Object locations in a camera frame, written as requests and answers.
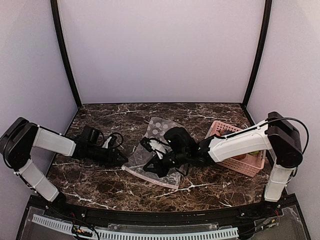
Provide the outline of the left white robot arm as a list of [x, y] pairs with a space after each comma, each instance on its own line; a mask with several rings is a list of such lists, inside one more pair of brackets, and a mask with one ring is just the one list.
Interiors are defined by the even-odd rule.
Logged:
[[66, 196], [47, 178], [33, 161], [39, 150], [76, 160], [91, 160], [106, 168], [121, 167], [129, 160], [116, 143], [121, 134], [103, 133], [86, 125], [74, 138], [47, 129], [18, 117], [0, 138], [0, 153], [4, 163], [23, 182], [53, 205], [66, 203]]

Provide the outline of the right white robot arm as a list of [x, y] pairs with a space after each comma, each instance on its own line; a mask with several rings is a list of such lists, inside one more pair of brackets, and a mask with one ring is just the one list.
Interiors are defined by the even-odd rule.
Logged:
[[200, 142], [196, 142], [185, 128], [173, 127], [165, 132], [165, 141], [155, 137], [144, 137], [140, 141], [148, 152], [156, 153], [143, 170], [163, 178], [171, 169], [183, 165], [207, 167], [231, 157], [272, 150], [276, 160], [264, 190], [264, 200], [277, 202], [307, 149], [302, 147], [300, 132], [290, 123], [292, 120], [273, 111], [268, 113], [266, 120], [249, 128], [223, 136], [214, 134]]

